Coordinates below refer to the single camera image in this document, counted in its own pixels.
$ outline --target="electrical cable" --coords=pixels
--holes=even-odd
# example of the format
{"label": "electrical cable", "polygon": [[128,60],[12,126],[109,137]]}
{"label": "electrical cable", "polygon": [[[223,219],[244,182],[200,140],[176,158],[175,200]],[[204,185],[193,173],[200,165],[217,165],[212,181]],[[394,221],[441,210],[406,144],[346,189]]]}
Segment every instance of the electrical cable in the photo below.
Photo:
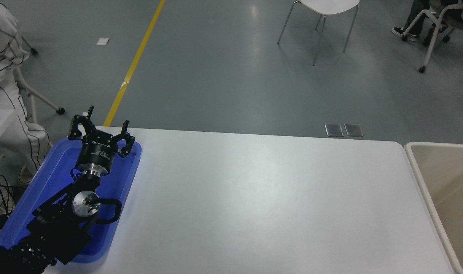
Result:
{"label": "electrical cable", "polygon": [[10,210],[10,212],[12,212],[12,211],[13,211],[13,208],[14,208],[14,205],[15,205],[15,199],[13,198],[13,194],[10,192],[10,190],[9,190],[8,188],[10,188],[10,187],[11,187],[11,188],[22,188],[22,187],[9,186],[9,185],[8,185],[8,180],[6,179],[6,177],[3,176],[3,175],[1,175],[1,174],[0,174],[0,176],[3,178],[3,180],[5,180],[5,184],[6,184],[6,188],[5,188],[5,189],[6,189],[6,192],[8,193],[8,198],[7,198],[7,200],[6,200],[7,205],[10,204],[10,196],[12,197],[12,208],[11,208],[11,210]]}
{"label": "electrical cable", "polygon": [[78,173],[76,175],[74,175],[74,170],[77,170],[78,168],[77,167],[74,167],[71,169],[71,178],[76,181],[76,179],[81,175],[81,173]]}
{"label": "electrical cable", "polygon": [[8,205],[5,202],[5,197],[3,196],[3,191],[1,189],[0,189],[0,196],[2,197],[3,206],[5,207],[5,213],[8,214]]}

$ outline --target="sneaker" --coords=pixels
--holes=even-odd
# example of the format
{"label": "sneaker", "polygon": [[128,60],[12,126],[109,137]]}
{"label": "sneaker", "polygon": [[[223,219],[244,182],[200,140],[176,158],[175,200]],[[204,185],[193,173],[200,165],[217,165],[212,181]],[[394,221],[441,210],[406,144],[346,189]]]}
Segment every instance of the sneaker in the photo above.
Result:
{"label": "sneaker", "polygon": [[[394,33],[398,37],[402,37],[403,36],[402,34],[404,33],[404,28],[392,28],[392,33]],[[417,40],[417,35],[407,33],[407,40],[416,41]]]}

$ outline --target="white bin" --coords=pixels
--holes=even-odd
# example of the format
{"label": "white bin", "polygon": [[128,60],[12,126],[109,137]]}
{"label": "white bin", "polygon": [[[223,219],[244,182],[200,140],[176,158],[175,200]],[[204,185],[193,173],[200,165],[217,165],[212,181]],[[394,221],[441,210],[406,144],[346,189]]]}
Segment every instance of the white bin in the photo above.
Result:
{"label": "white bin", "polygon": [[449,260],[463,274],[463,145],[408,143],[405,150]]}

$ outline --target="person's leg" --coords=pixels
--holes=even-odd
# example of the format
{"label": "person's leg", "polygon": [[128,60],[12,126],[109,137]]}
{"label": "person's leg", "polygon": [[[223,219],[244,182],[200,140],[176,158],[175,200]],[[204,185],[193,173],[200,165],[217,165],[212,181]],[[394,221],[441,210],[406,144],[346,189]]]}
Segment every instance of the person's leg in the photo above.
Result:
{"label": "person's leg", "polygon": [[[414,0],[414,2],[412,2],[412,7],[410,8],[409,17],[407,17],[406,24],[404,25],[404,29],[407,29],[409,27],[410,23],[414,21],[415,17],[419,14],[419,12],[421,12],[422,10],[429,9],[429,7],[429,0]],[[416,36],[419,36],[419,34],[421,34],[424,18],[426,18],[425,15],[419,18],[416,24],[412,26],[412,28],[409,31],[410,34]]]}
{"label": "person's leg", "polygon": [[28,123],[27,111],[23,105],[13,73],[0,83],[0,108],[15,109],[17,117],[0,137],[0,145],[18,152],[30,175],[34,175],[50,149],[47,131],[40,125]]}

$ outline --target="chair leg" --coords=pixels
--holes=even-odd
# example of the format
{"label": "chair leg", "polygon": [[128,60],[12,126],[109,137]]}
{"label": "chair leg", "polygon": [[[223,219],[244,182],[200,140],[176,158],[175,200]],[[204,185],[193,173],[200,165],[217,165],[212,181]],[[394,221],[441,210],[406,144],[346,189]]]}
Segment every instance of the chair leg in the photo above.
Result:
{"label": "chair leg", "polygon": [[322,33],[324,31],[324,25],[326,24],[326,16],[324,16],[324,19],[323,19],[323,26],[321,28],[321,33],[320,33],[320,40],[318,41],[318,47],[316,48],[316,56],[314,57],[314,60],[313,60],[313,66],[316,64],[316,60],[318,59],[318,55],[320,53],[320,45],[321,45],[321,39],[322,39]]}
{"label": "chair leg", "polygon": [[407,41],[407,33],[409,33],[409,31],[412,29],[412,27],[414,26],[414,24],[417,23],[417,21],[419,21],[419,18],[421,18],[421,16],[426,15],[427,17],[429,17],[433,22],[437,22],[437,18],[431,14],[430,11],[428,10],[421,10],[421,12],[419,12],[419,14],[414,18],[414,20],[412,21],[412,23],[410,23],[410,25],[407,27],[407,29],[404,30],[404,33],[402,34],[403,37],[402,37],[402,41]]}
{"label": "chair leg", "polygon": [[295,5],[296,3],[300,3],[300,2],[299,2],[299,1],[295,1],[294,3],[292,3],[291,10],[289,11],[289,15],[287,15],[287,19],[285,19],[285,24],[284,24],[284,27],[282,28],[282,32],[280,33],[280,36],[278,37],[277,43],[280,43],[280,38],[282,38],[282,34],[284,33],[285,26],[287,25],[287,22],[289,21],[289,17],[291,17],[292,9],[294,8],[294,5]]}
{"label": "chair leg", "polygon": [[450,35],[451,33],[453,33],[454,31],[454,28],[452,27],[447,33],[446,35],[443,37],[443,42],[447,43],[450,39]]}
{"label": "chair leg", "polygon": [[343,48],[343,52],[346,50],[346,45],[348,45],[348,40],[350,39],[350,34],[352,33],[353,23],[355,22],[356,14],[358,13],[358,5],[356,5],[355,15],[353,16],[352,25],[350,26],[350,31],[348,32],[348,36],[346,37],[345,47]]}
{"label": "chair leg", "polygon": [[320,18],[318,19],[318,23],[316,24],[316,27],[314,28],[314,30],[318,29],[318,26],[320,25],[320,22],[321,22],[321,18],[322,18],[322,14],[320,14]]}
{"label": "chair leg", "polygon": [[35,89],[33,89],[31,86],[29,86],[27,84],[27,82],[25,81],[25,79],[23,78],[23,75],[21,74],[21,70],[20,68],[16,68],[15,71],[17,72],[18,76],[19,76],[19,81],[20,83],[23,85],[23,87],[30,93],[30,96],[31,96],[31,102],[32,102],[32,105],[33,105],[33,109],[32,109],[32,117],[34,118],[34,120],[37,119],[37,114],[35,112],[35,101],[33,100],[33,96],[36,96],[38,97],[39,99],[41,99],[45,104],[49,105],[50,107],[52,107],[53,109],[56,110],[56,113],[62,115],[65,113],[65,109],[63,107],[59,107],[57,106],[56,104],[52,103],[49,99],[45,98],[42,94],[38,93]]}
{"label": "chair leg", "polygon": [[441,21],[436,22],[436,27],[434,29],[433,37],[431,38],[431,43],[429,43],[428,53],[426,54],[426,58],[424,59],[424,64],[422,67],[419,68],[420,73],[424,73],[426,68],[428,67],[429,59],[431,58],[431,53],[433,53],[434,44],[436,43],[436,38],[438,37],[439,28],[441,27]]}

